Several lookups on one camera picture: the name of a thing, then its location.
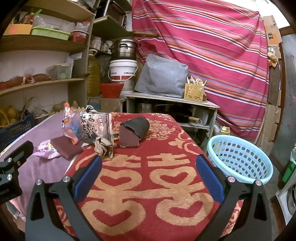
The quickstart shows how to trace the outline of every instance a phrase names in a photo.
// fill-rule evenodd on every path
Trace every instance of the small white table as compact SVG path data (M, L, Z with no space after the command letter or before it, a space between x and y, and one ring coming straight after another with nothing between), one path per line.
M218 105L216 105L208 100L203 101L203 102L196 102L196 101L191 101L191 100L185 100L182 98L173 98L173 97L143 94L143 93L136 93L136 92L131 93L131 94L126 94L125 96L127 97L127 112L128 113L136 113L136 103L140 99L162 100L162 101L177 102L177 103L190 104L190 105L196 105L196 106L202 106L202 107L208 108L209 109L209 118L208 118L207 125L197 124L195 121L190 121L189 123L186 123L186 124L179 123L179 125L182 127L203 129L203 130L207 131L204 141L202 142L202 144L200 146L200 148L204 152L206 152L208 140L212 137L212 134L213 134L217 110L220 108Z

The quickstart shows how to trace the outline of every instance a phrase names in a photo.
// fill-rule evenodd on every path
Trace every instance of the plastic container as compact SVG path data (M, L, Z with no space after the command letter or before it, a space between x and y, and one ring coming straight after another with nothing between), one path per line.
M107 41L106 41L106 44L109 45L109 48L108 48L108 54L111 54L111 46L112 46L113 42L112 42L111 40L107 40Z
M97 50L89 51L87 72L89 76L86 79L87 84L87 96L96 97L100 95L100 81L101 81L101 65L100 62L95 58Z
M48 117L49 113L46 110L43 111L44 115L34 118L35 125L38 125Z
M109 50L109 45L107 43L103 43L103 45L101 45L101 51L103 52L108 52Z
M73 42L84 44L88 35L89 34L87 32L83 32L83 31L80 31L80 30L74 30L74 31L71 32L70 40L73 41Z
M31 35L47 36L47 37L63 39L63 40L68 40L69 37L71 36L70 33L66 33L66 32L51 29L51 28L42 28L42 27L32 28Z
M121 82L129 80L136 75L137 61L131 59L118 59L110 62L108 77L112 81Z
M185 84L185 92L184 92L185 100L202 102L204 93L205 93L204 86L202 85Z
M64 63L64 64L55 64L46 69L47 74L53 80L59 79L69 79L71 78L71 64Z
M34 127L34 113L26 111L25 114L26 117L24 119L0 129L0 152Z
M102 92L103 98L106 99L116 99L119 98L120 92L123 88L124 84L116 83L116 84L100 84L100 89Z
M91 41L91 46L99 50L101 48L101 43L102 40L100 37L94 37L94 39Z
M238 137L217 135L207 144L209 159L226 176L239 182L253 183L260 180L266 184L273 174L268 156L257 146Z

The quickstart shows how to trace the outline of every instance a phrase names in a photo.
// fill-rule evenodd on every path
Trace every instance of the orange plastic basket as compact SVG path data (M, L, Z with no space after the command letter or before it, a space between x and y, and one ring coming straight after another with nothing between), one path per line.
M72 40L73 42L84 44L88 35L89 34L87 32L83 32L80 30L74 30L71 32L71 39L70 40Z

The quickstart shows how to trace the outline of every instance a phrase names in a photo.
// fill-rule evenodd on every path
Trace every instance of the metal pot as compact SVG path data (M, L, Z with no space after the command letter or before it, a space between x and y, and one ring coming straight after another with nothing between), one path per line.
M137 113L153 113L152 104L138 103L136 112Z
M290 191L290 196L288 199L288 209L291 215L293 215L296 211L296 184L293 185L292 191Z
M112 59L128 58L136 60L137 43L131 39L120 39L111 46Z

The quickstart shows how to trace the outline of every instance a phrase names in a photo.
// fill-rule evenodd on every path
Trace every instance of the plastic bag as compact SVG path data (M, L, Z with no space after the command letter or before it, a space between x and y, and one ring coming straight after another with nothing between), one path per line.
M39 15L34 17L33 27L46 28L46 23L43 21L43 18Z
M108 154L113 157L113 131L111 122L111 113L102 113L96 111L91 105L80 114L83 140L95 144L95 151L100 157Z
M83 22L83 23L78 22L78 23L76 24L74 30L80 30L80 31L83 31L83 32L87 32L87 30L88 30L88 28L89 28L89 25L90 25L89 22Z
M64 135L72 139L75 145L82 138L82 125L80 113L76 108L70 108L69 103L64 105L65 117L62 121Z
M43 110L43 106L38 104L34 109L33 109L33 112L34 112L34 118L37 118L37 117L40 117L42 115L45 114L45 111Z
M96 0L85 0L85 2L87 3L87 5L89 5L91 8L93 8L94 4L96 3Z
M52 146L50 140L46 140L40 143L37 151L33 153L34 156L39 156L45 159L52 159L61 156L60 153Z
M59 30L66 32L66 33L71 33L75 28L75 23L64 23L59 26Z

